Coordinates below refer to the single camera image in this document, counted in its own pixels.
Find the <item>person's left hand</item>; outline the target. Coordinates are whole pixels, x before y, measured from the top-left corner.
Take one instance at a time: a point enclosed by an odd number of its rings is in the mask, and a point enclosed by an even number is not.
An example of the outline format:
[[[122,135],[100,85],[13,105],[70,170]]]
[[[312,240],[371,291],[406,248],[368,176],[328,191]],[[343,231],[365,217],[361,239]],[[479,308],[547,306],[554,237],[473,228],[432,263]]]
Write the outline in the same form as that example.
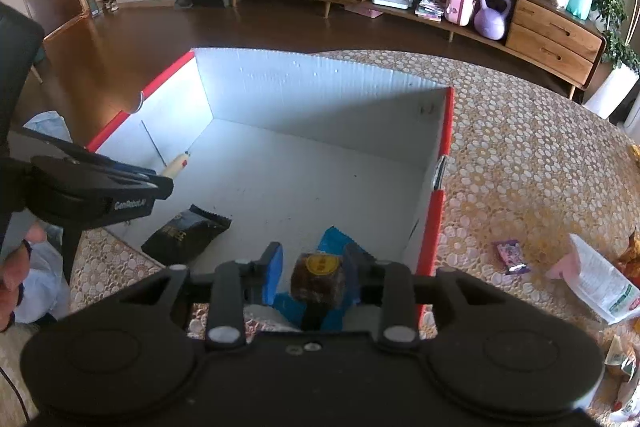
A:
[[[23,299],[23,283],[28,277],[32,244],[42,243],[46,238],[47,235],[42,226],[35,222],[27,231],[21,245],[12,254],[9,254],[1,267],[1,332],[5,332],[14,323],[15,309]]]

